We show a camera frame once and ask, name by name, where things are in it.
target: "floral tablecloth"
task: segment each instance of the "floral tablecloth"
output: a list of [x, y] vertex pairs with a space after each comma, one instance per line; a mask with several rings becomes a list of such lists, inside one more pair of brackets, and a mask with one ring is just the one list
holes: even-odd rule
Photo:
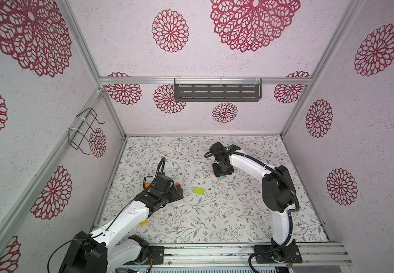
[[[271, 213], [262, 200], [261, 181], [237, 168], [218, 180], [212, 171], [214, 158], [203, 156], [217, 141], [224, 146], [236, 144], [269, 165], [286, 166], [301, 206], [292, 214], [294, 238], [298, 242], [328, 241], [278, 136], [130, 137], [101, 224], [143, 190], [144, 177], [153, 175], [159, 160], [166, 157], [164, 172], [182, 184], [184, 198], [151, 215], [146, 225], [138, 225], [131, 234], [149, 243], [270, 242]], [[194, 187], [205, 189], [205, 194], [194, 194]]]

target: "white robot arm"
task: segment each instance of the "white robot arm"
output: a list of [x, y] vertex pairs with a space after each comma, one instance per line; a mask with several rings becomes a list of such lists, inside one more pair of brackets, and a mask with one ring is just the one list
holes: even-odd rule
[[148, 242], [144, 239], [132, 235], [124, 243], [118, 242], [162, 206], [183, 199], [181, 185], [165, 176], [164, 165], [165, 158], [162, 158], [150, 186], [112, 221], [92, 230], [90, 234], [79, 232], [74, 237], [59, 273], [113, 273], [127, 262], [144, 263], [147, 260]]
[[[301, 262], [295, 240], [292, 238], [291, 213], [299, 210], [296, 191], [289, 171], [284, 166], [267, 166], [249, 156], [236, 145], [224, 147], [217, 142], [212, 145], [205, 157], [214, 156], [217, 163], [212, 164], [216, 177], [230, 175], [233, 167], [249, 173], [258, 181], [262, 181], [262, 199], [271, 209], [273, 220], [273, 238], [271, 248], [256, 249], [257, 255], [269, 254], [271, 261], [284, 262], [289, 255], [296, 254], [297, 262]], [[148, 242], [133, 235], [124, 243], [118, 242], [136, 225], [147, 219], [161, 206], [183, 199], [183, 189], [178, 183], [165, 176], [161, 160], [155, 179], [150, 186], [138, 194], [115, 219], [90, 234], [80, 232], [71, 242], [59, 273], [110, 273], [127, 262], [143, 263], [147, 259]]]
[[297, 255], [298, 248], [292, 238], [291, 213], [299, 210], [299, 202], [288, 169], [284, 166], [265, 165], [247, 155], [240, 147], [236, 145], [224, 147], [220, 142], [213, 144], [205, 154], [205, 157], [211, 156], [216, 159], [216, 163], [212, 164], [216, 177], [231, 175], [234, 172], [233, 167], [238, 167], [262, 182], [262, 199], [271, 209], [273, 237], [271, 248], [260, 250], [255, 248], [255, 254], [249, 258], [251, 268], [255, 271], [251, 259], [257, 255], [269, 254], [271, 260], [279, 263], [286, 261], [293, 253]]

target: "enclosure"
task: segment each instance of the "enclosure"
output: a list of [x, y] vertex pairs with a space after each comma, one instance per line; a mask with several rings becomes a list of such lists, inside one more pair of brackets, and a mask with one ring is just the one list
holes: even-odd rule
[[47, 272], [162, 157], [183, 199], [129, 233], [166, 247], [152, 272], [249, 270], [271, 213], [216, 142], [289, 170], [303, 263], [277, 266], [394, 272], [394, 1], [0, 1], [0, 272]]

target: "yellow-green block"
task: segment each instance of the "yellow-green block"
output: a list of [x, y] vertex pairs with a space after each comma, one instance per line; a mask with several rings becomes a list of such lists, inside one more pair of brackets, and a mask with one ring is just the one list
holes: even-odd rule
[[204, 189], [194, 188], [194, 193], [204, 195]]

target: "white arm segment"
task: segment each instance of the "white arm segment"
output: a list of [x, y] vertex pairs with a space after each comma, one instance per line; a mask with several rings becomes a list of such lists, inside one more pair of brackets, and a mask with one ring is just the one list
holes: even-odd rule
[[[247, 154], [244, 150], [236, 150], [236, 152], [240, 152], [243, 154]], [[262, 178], [267, 173], [271, 173], [271, 171], [267, 170], [266, 168], [262, 167], [258, 163], [254, 162], [251, 159], [245, 158], [239, 155], [230, 155], [230, 164], [232, 166], [240, 168], [244, 172], [248, 172], [252, 177], [256, 178], [257, 181], [262, 182]]]
[[107, 272], [114, 272], [117, 267], [138, 257], [141, 246], [136, 241], [128, 239], [123, 244], [115, 245], [136, 225], [147, 219], [148, 213], [149, 208], [144, 203], [133, 201], [118, 215], [110, 227], [109, 225], [113, 220], [91, 232], [92, 237], [103, 233], [94, 240], [99, 243], [106, 243], [107, 261], [109, 263]]
[[[296, 206], [294, 204], [286, 207], [283, 213], [278, 211], [271, 211], [271, 216], [273, 218], [273, 240], [281, 245], [288, 237], [289, 231], [289, 220], [287, 211], [290, 209], [294, 209]], [[289, 245], [294, 238], [291, 236], [291, 239], [288, 241], [286, 245]]]
[[[244, 150], [236, 150], [236, 152], [247, 154], [246, 152], [244, 152]], [[230, 155], [229, 159], [232, 166], [240, 168], [244, 172], [247, 172], [257, 181], [262, 182], [262, 178], [265, 176], [265, 174], [271, 173], [271, 171], [267, 170], [265, 167], [262, 167], [258, 163], [244, 156]], [[283, 213], [280, 213], [278, 211], [271, 211], [271, 215], [273, 218], [273, 240], [279, 245], [281, 245], [288, 237], [289, 219], [287, 211], [295, 207], [296, 206], [292, 204], [288, 206], [285, 211], [283, 211]], [[293, 237], [291, 237], [291, 239], [286, 245], [289, 245], [292, 240]]]

